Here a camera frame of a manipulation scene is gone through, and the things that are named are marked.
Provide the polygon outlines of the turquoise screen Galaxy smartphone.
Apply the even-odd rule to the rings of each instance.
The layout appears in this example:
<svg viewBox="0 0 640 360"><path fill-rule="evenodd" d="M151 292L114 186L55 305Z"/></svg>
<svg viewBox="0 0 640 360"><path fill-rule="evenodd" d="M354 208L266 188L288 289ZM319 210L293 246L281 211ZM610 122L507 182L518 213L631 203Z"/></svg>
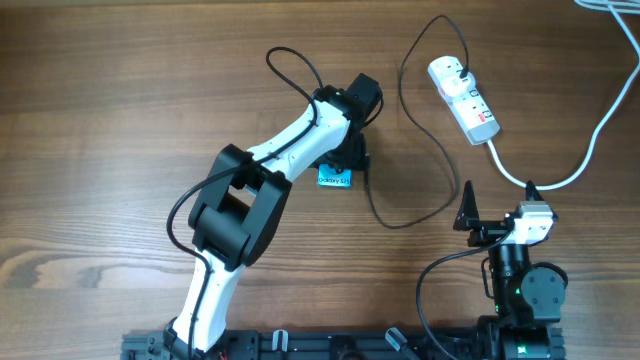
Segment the turquoise screen Galaxy smartphone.
<svg viewBox="0 0 640 360"><path fill-rule="evenodd" d="M351 188L352 171L345 169L338 172L328 164L321 164L318 167L317 185L320 187Z"/></svg>

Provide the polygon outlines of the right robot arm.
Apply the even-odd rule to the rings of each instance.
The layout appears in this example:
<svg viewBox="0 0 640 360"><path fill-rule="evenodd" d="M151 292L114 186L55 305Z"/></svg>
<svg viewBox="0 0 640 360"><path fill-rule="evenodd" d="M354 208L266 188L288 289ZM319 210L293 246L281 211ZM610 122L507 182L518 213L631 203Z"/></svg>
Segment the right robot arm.
<svg viewBox="0 0 640 360"><path fill-rule="evenodd" d="M557 360L566 357L561 307L568 276L549 262L533 263L529 249L549 238L558 216L535 185L525 185L525 199L503 219L479 216L473 185L465 183L453 228L467 231L467 243L487 253L481 263L485 295L496 314L477 324L479 359Z"/></svg>

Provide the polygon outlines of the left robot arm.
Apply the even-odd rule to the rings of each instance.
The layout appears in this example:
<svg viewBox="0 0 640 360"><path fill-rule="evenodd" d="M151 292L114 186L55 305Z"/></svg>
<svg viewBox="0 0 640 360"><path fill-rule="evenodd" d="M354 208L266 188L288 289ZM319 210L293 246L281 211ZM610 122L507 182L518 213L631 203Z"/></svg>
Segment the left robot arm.
<svg viewBox="0 0 640 360"><path fill-rule="evenodd" d="M348 88L326 85L311 99L273 138L247 150L230 144L216 157L188 216L199 257L189 292L164 330L175 358L203 359L219 343L239 279L274 238L296 178L308 168L365 166L361 131L382 102L379 83L359 74Z"/></svg>

